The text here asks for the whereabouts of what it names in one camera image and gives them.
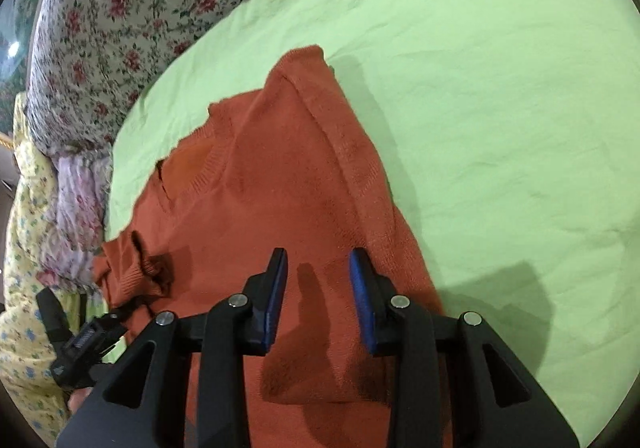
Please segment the person's left hand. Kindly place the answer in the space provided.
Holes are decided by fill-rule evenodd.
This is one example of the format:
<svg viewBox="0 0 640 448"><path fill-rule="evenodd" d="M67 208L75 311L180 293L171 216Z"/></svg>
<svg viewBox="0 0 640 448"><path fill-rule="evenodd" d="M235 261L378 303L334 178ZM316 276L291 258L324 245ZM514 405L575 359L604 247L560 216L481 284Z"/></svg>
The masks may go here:
<svg viewBox="0 0 640 448"><path fill-rule="evenodd" d="M67 407L70 409L70 414L75 414L82 406L87 397L91 394L92 387L79 388L74 390L70 394L70 398L67 400Z"/></svg>

